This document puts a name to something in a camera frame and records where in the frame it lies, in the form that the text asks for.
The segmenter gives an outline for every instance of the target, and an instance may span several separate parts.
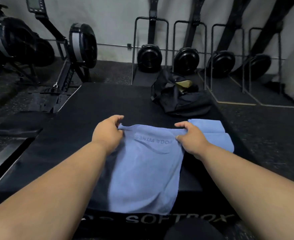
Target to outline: person's left hand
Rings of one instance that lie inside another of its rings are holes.
[[[123,118],[123,115],[113,115],[101,121],[94,130],[92,142],[100,144],[106,150],[106,155],[116,149],[123,137],[123,131],[117,129]]]

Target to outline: towel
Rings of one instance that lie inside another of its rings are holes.
[[[192,119],[207,140],[233,152],[230,136],[220,121]],[[89,208],[119,213],[167,215],[178,194],[184,150],[175,139],[186,129],[148,125],[119,125],[120,145],[106,159]]]

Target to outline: forearm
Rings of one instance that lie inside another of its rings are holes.
[[[19,240],[71,238],[105,157],[99,144],[89,143],[8,198],[0,205],[0,239],[5,233]]]
[[[293,181],[213,145],[199,156],[221,192],[261,239],[294,239]]]

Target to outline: person's left arm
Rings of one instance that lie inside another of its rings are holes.
[[[0,240],[71,239],[109,155],[123,116],[100,122],[90,143],[0,204]]]

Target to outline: gray wall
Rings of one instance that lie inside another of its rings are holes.
[[[53,36],[44,26],[27,11],[25,0],[0,0],[9,6],[6,14],[20,18],[26,22],[41,37],[52,39]],[[248,47],[248,29],[252,26],[263,27],[268,19],[276,0],[252,0],[243,16],[243,27],[246,30],[246,53]],[[97,42],[106,44],[127,45],[133,44],[134,20],[137,16],[147,16],[149,13],[148,0],[45,0],[48,15],[54,25],[68,36],[70,26],[75,22],[87,23],[95,31]],[[158,16],[165,18],[170,23],[169,47],[172,48],[173,24],[176,20],[188,20],[192,0],[160,0],[158,5]],[[210,51],[211,27],[215,23],[226,23],[230,14],[233,0],[206,0],[201,18],[208,26],[208,52]],[[165,24],[157,23],[157,34],[155,43],[160,48],[165,48]],[[187,26],[177,26],[176,48],[182,46]],[[223,28],[215,30],[214,47],[221,38]],[[148,21],[138,22],[137,41],[138,46],[147,42]],[[259,33],[253,34],[253,42]],[[285,18],[285,26],[282,32],[283,58],[288,58],[294,51],[294,7]],[[204,29],[197,28],[194,47],[198,51],[204,49]],[[241,36],[237,32],[232,44],[231,51],[241,53]],[[266,54],[273,57],[278,56],[277,38],[273,37],[266,49]],[[121,62],[131,62],[132,51],[126,47],[99,46],[98,59]],[[168,64],[171,64],[171,53],[169,53]],[[276,74],[278,65],[275,60],[268,73]]]

